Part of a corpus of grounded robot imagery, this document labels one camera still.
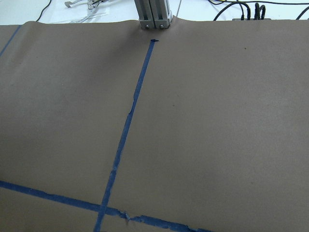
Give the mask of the reacher grabber stick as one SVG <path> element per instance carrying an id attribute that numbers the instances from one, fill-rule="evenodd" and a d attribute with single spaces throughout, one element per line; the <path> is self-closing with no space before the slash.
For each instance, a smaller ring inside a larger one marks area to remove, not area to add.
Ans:
<path id="1" fill-rule="evenodd" d="M 64 2 L 69 16 L 66 23 L 86 23 L 92 19 L 109 14 L 109 7 L 104 7 L 106 0 L 69 0 Z"/>

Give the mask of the aluminium frame post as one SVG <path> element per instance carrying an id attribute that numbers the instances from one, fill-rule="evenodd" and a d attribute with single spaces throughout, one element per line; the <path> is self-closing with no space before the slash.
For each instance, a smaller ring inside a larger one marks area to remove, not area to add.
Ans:
<path id="1" fill-rule="evenodd" d="M 168 0 L 134 0 L 142 29 L 168 29 L 173 14 Z"/>

